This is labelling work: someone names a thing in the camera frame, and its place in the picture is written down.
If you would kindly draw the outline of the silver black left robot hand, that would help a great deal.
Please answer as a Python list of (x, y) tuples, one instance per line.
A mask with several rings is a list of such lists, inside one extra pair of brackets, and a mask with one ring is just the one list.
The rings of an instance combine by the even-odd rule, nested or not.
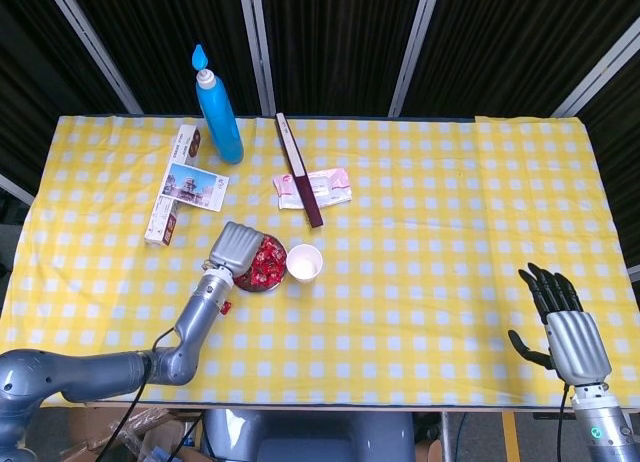
[(262, 244), (264, 234), (254, 228), (228, 221), (214, 243), (208, 260), (226, 267), (233, 277), (245, 274)]

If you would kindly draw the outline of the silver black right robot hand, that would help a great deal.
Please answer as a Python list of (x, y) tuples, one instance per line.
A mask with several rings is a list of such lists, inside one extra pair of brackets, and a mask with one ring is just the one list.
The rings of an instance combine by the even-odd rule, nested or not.
[(527, 347), (510, 329), (509, 340), (525, 360), (553, 370), (568, 386), (602, 384), (612, 367), (597, 325), (583, 309), (573, 284), (564, 275), (552, 273), (533, 263), (518, 271), (532, 296), (547, 337), (549, 352)]

